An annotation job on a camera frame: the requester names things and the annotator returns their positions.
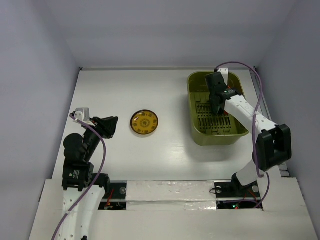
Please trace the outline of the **beige patterned plate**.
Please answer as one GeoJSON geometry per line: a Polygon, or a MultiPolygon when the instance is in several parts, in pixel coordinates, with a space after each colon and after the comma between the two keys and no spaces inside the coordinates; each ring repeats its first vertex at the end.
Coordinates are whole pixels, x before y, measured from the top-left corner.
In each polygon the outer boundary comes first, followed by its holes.
{"type": "Polygon", "coordinates": [[[155,130],[155,131],[153,131],[153,132],[150,132],[150,133],[148,133],[148,134],[140,134],[140,133],[138,133],[138,132],[135,132],[134,130],[131,130],[131,133],[132,133],[135,137],[137,137],[137,138],[148,138],[148,137],[151,137],[151,136],[153,136],[154,134],[156,134],[156,133],[157,133],[157,130],[155,130]]]}

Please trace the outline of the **brown yellow plate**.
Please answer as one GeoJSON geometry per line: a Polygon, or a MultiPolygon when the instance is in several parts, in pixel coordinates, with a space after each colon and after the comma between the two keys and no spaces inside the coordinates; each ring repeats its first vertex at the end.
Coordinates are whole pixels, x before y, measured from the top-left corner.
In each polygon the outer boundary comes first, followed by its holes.
{"type": "Polygon", "coordinates": [[[141,109],[132,115],[129,125],[131,130],[139,134],[148,134],[157,130],[159,118],[155,112],[141,109]]]}

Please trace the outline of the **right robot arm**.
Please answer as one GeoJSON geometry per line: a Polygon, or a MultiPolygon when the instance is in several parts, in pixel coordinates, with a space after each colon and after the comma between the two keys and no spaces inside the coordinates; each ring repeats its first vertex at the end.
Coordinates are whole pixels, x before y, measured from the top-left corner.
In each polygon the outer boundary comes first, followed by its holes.
{"type": "Polygon", "coordinates": [[[212,113],[217,115],[224,111],[232,115],[252,136],[252,160],[231,177],[231,192],[242,196],[269,169],[292,158],[291,129],[286,124],[279,125],[265,118],[237,89],[227,86],[227,75],[221,71],[207,74],[204,78],[212,113]]]}

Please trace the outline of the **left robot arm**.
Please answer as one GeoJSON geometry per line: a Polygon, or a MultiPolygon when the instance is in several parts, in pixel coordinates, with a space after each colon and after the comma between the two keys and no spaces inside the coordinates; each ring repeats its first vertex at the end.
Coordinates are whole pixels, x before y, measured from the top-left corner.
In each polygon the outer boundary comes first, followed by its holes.
{"type": "Polygon", "coordinates": [[[105,164],[105,140],[113,138],[119,118],[83,117],[74,111],[70,118],[85,128],[83,135],[69,134],[63,141],[64,164],[62,171],[62,218],[54,230],[53,240],[88,240],[101,200],[111,191],[110,178],[94,172],[90,162],[98,145],[103,147],[101,165],[105,164]]]}

